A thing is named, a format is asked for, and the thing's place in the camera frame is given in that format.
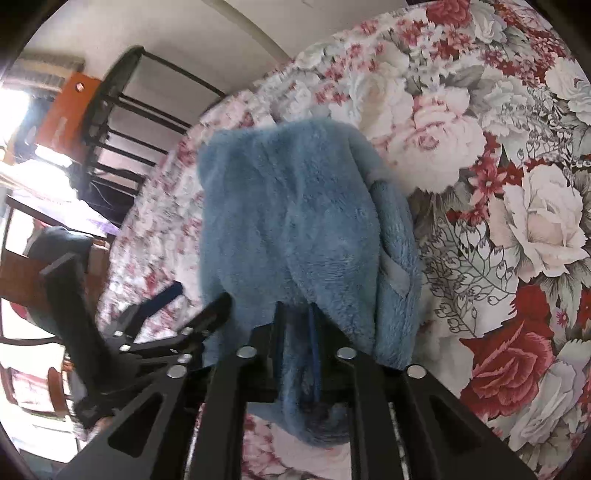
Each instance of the wooden chair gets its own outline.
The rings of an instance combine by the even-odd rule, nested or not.
[[[48,264],[7,250],[8,231],[14,210],[22,211],[49,226],[63,226],[65,228],[68,228],[68,226],[13,197],[7,197],[6,203],[10,210],[7,215],[0,252],[0,298],[25,308],[33,308],[40,312],[50,313],[45,288],[39,276],[39,272],[47,267]],[[98,272],[85,275],[86,291],[91,314],[94,314],[96,311],[96,305],[106,283],[109,269],[109,247],[112,240],[112,238],[105,239],[96,235],[93,236],[95,237],[93,247],[102,247],[100,252],[103,252],[103,258],[100,259],[102,262]],[[2,311],[0,308],[0,344],[2,343],[6,345],[35,346],[47,343],[61,343],[61,340],[56,336],[39,339],[6,338],[2,327]],[[0,367],[0,377],[8,401],[16,403],[14,389],[11,388],[12,378],[8,369]],[[58,372],[53,367],[49,368],[47,372],[47,389],[55,414],[59,417],[65,416],[68,412],[66,406],[67,396],[64,394],[62,375],[61,372]]]

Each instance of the wooden furniture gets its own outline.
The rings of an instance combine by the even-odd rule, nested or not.
[[[50,308],[48,305],[45,288],[42,285],[39,276],[39,272],[43,268],[47,267],[48,264],[7,250],[6,241],[8,237],[8,231],[14,210],[22,211],[36,220],[39,220],[50,226],[63,226],[68,228],[68,225],[50,217],[48,214],[40,210],[33,208],[31,205],[28,205],[23,201],[15,199],[14,197],[8,196],[6,203],[9,208],[9,212],[7,215],[0,254],[0,298],[4,298],[10,302],[22,305],[25,308],[33,308],[40,312],[49,312]],[[114,236],[109,235],[109,239],[107,240],[103,236],[103,232],[100,230],[84,233],[90,233],[95,237],[95,240],[93,241],[93,248],[94,246],[97,246],[98,249],[96,251],[103,255],[102,258],[99,257],[98,271],[94,271],[92,274],[87,274],[85,276],[89,310],[91,313],[93,313],[96,311],[96,305],[99,301],[100,295],[103,292],[107,279],[109,269],[109,245]],[[2,328],[2,310],[0,309],[0,344],[3,343],[7,345],[35,346],[53,342],[59,343],[60,339],[55,336],[39,339],[6,338]],[[15,391],[12,386],[12,374],[9,369],[5,369],[2,367],[2,365],[0,365],[0,380],[2,381],[2,387],[7,400],[10,403],[18,404]],[[53,405],[53,413],[58,417],[64,417],[68,414],[68,409],[66,405],[67,395],[64,393],[61,371],[58,372],[55,368],[50,367],[47,371],[46,382],[51,405]]]
[[[86,114],[82,123],[82,135],[84,142],[89,146],[89,152],[86,157],[86,161],[84,162],[83,172],[77,182],[77,189],[80,198],[84,198],[85,193],[91,183],[102,184],[133,196],[139,192],[141,186],[143,185],[145,180],[144,176],[130,170],[113,168],[100,163],[99,156],[101,149],[109,150],[116,153],[117,155],[122,155],[150,167],[155,165],[155,162],[133,153],[132,151],[123,150],[119,147],[114,147],[113,145],[109,144],[108,140],[110,137],[115,136],[123,138],[134,144],[159,152],[162,155],[166,155],[168,153],[168,150],[166,149],[112,129],[109,126],[109,117],[115,107],[132,112],[181,135],[184,134],[187,129],[191,128],[190,123],[184,122],[181,119],[170,115],[169,113],[163,112],[152,105],[132,98],[123,93],[143,57],[146,57],[159,63],[160,65],[180,73],[186,78],[189,78],[211,92],[219,95],[221,98],[225,96],[223,91],[215,88],[213,85],[197,77],[196,75],[187,72],[178,65],[175,65],[168,60],[164,60],[163,58],[144,50],[144,48],[141,46],[131,47],[123,55],[121,55],[119,60],[117,60],[117,62],[115,62],[115,64],[111,67],[99,88],[96,90],[94,98],[86,110]],[[104,178],[104,174],[111,174],[119,177],[120,179],[125,179],[130,181],[131,184],[135,183],[136,186],[133,188],[112,180],[108,180]]]
[[[84,163],[87,146],[81,135],[82,119],[100,80],[75,72],[63,86],[37,131],[35,143]]]
[[[48,264],[6,250],[8,231],[12,220],[12,214],[15,209],[50,226],[63,226],[65,228],[68,228],[68,226],[39,210],[35,210],[23,202],[19,202],[13,197],[7,197],[7,205],[9,207],[9,212],[4,230],[4,237],[2,239],[0,257],[0,297],[26,308],[35,308],[41,312],[48,312],[49,306],[45,289],[39,279],[39,272],[47,267]],[[107,279],[109,270],[109,245],[112,240],[112,238],[107,240],[101,236],[93,236],[95,237],[94,244],[103,247],[102,251],[104,252],[104,257],[102,258],[99,271],[96,274],[86,275],[86,289],[89,299],[89,308],[92,313],[96,311],[96,305]],[[0,309],[0,343],[8,343],[11,345],[42,345],[56,340],[56,338],[8,339],[4,337],[2,329],[2,313]]]

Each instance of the fabric pattern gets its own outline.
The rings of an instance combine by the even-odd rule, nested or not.
[[[199,309],[199,148],[219,129],[310,116],[358,127],[409,195],[424,263],[416,360],[540,479],[555,476],[591,421],[591,83],[523,0],[364,21],[205,114],[125,221],[99,323],[173,279],[186,300],[141,337]],[[248,478],[254,464],[287,471],[262,458],[297,457],[276,463],[248,442]]]

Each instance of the chair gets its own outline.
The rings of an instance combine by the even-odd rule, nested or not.
[[[135,196],[143,185],[145,180],[143,175],[123,168],[113,168],[109,167],[108,165],[101,164],[99,162],[99,153],[101,149],[109,150],[141,164],[148,165],[149,167],[153,167],[155,165],[155,162],[145,157],[107,143],[109,138],[123,138],[136,145],[140,145],[150,150],[159,152],[163,155],[168,153],[166,149],[112,129],[109,126],[109,117],[111,116],[114,107],[122,108],[132,112],[181,135],[183,135],[187,129],[191,128],[190,123],[184,122],[181,119],[170,115],[169,113],[166,113],[152,105],[123,93],[123,90],[129,83],[130,78],[136,71],[136,68],[143,57],[146,57],[159,63],[160,65],[180,73],[186,78],[215,93],[220,97],[220,99],[226,95],[223,91],[215,88],[205,80],[202,80],[196,75],[182,69],[168,60],[164,60],[163,58],[144,50],[143,47],[131,47],[123,55],[121,55],[119,60],[117,60],[117,62],[111,67],[110,71],[107,73],[104,80],[96,90],[82,120],[80,132],[84,142],[86,145],[88,145],[90,150],[87,154],[85,164],[83,165],[83,172],[80,174],[80,178],[78,179],[77,190],[80,192],[80,198],[84,198],[91,183],[108,186],[131,196]],[[120,179],[134,182],[136,187],[128,187],[105,179],[103,176],[97,174],[97,171],[108,173],[119,177]]]
[[[50,308],[48,305],[45,289],[39,278],[39,272],[47,267],[48,264],[7,250],[6,242],[8,231],[14,210],[22,211],[34,219],[39,220],[40,222],[43,222],[49,226],[63,226],[67,228],[67,225],[52,217],[49,217],[47,214],[40,212],[29,205],[26,205],[23,202],[20,202],[13,197],[7,197],[6,203],[9,211],[0,253],[0,298],[16,303],[25,308],[33,308],[40,312],[49,313]],[[106,282],[109,268],[108,247],[113,238],[113,236],[109,235],[109,239],[107,240],[104,237],[97,235],[99,232],[93,233],[95,234],[93,235],[95,237],[93,246],[96,245],[97,247],[101,248],[100,252],[103,252],[103,258],[98,274],[87,274],[85,276],[88,293],[87,297],[89,299],[91,313],[96,311],[96,305]],[[48,343],[61,344],[61,339],[56,336],[38,339],[6,338],[4,336],[4,329],[2,325],[2,309],[0,308],[0,344],[15,346],[37,346]],[[10,403],[18,404],[17,396],[15,395],[13,386],[14,374],[15,372],[13,372],[10,368],[4,368],[2,365],[0,365],[0,379],[2,380],[2,386],[4,388],[6,398]],[[49,399],[54,410],[53,413],[58,417],[64,417],[68,413],[68,409],[66,405],[67,395],[64,393],[61,371],[56,370],[54,367],[50,367],[47,371],[46,379],[35,377],[32,381],[46,383],[46,389],[48,390]]]

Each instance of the black metal bracket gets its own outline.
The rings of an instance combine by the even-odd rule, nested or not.
[[[60,333],[64,330],[61,336],[88,382],[89,393],[77,403],[77,414],[87,424],[115,416],[57,479],[164,480],[184,472],[190,480],[239,479],[246,403],[277,399],[287,307],[278,303],[272,324],[254,329],[247,345],[203,368],[203,341],[227,321],[228,294],[176,337],[136,344],[143,322],[182,292],[180,284],[129,307],[104,339],[83,311],[77,258],[60,259],[43,276]],[[348,406],[353,480],[403,479],[394,412],[413,480],[535,479],[423,367],[399,371],[376,364],[314,304],[308,321],[317,399]],[[98,355],[103,364],[84,352]],[[199,433],[189,455],[201,405]]]

